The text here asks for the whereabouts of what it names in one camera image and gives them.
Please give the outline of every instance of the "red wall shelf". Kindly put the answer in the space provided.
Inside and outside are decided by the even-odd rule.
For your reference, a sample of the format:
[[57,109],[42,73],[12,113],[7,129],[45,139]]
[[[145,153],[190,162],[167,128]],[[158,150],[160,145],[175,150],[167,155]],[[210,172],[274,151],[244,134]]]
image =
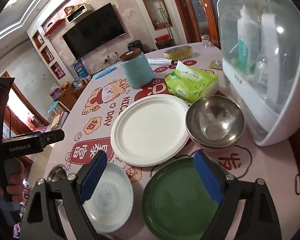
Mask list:
[[47,37],[48,35],[50,35],[62,22],[64,22],[66,19],[60,19],[57,20],[51,27],[50,29],[46,32],[46,34],[44,35],[45,37]]

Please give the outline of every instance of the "black flat screen tv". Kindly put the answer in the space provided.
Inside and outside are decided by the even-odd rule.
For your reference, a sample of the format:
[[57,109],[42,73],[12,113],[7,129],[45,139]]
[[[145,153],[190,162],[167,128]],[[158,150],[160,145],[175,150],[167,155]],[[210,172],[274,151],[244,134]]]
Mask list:
[[125,34],[111,3],[88,15],[62,37],[78,60],[106,42]]

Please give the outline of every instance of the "blue jar with wooden lid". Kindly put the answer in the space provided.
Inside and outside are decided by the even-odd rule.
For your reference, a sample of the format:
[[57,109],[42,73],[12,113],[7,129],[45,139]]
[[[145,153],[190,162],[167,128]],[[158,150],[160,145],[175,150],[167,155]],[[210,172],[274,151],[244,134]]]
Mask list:
[[134,49],[122,54],[120,65],[132,88],[146,85],[154,78],[154,72],[141,49]]

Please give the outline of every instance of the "bowl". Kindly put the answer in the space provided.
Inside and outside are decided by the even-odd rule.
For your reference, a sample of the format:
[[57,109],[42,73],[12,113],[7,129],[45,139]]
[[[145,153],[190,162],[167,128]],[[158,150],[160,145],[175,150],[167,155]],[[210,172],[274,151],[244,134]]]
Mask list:
[[240,107],[223,96],[199,99],[186,114],[190,138],[209,152],[226,150],[242,136],[245,121]]
[[[57,164],[49,172],[47,176],[47,182],[63,180],[67,176],[68,176],[68,171],[66,170],[66,167],[62,164]],[[63,205],[63,200],[56,199],[56,204],[58,208],[61,207]]]

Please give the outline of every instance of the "stack of books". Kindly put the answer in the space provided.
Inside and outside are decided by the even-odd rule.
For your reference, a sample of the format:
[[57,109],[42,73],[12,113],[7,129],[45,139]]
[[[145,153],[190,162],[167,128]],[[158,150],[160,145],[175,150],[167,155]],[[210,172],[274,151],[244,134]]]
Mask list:
[[68,113],[66,112],[59,112],[52,121],[51,130],[61,129],[63,124],[65,123],[68,117]]

